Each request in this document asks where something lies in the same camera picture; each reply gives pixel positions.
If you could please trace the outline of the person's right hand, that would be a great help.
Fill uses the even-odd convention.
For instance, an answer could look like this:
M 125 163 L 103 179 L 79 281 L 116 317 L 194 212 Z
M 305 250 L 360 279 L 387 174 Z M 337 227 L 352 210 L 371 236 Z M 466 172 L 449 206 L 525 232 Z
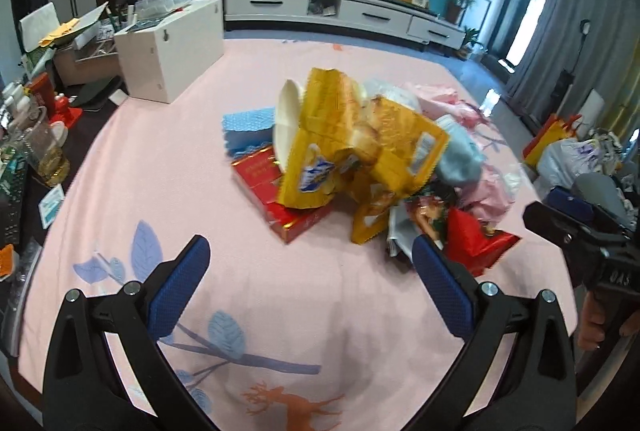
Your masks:
M 605 340 L 605 309 L 591 291 L 588 291 L 580 312 L 577 345 L 584 351 L 596 351 Z M 639 332 L 640 316 L 633 313 L 620 327 L 622 337 L 630 337 Z

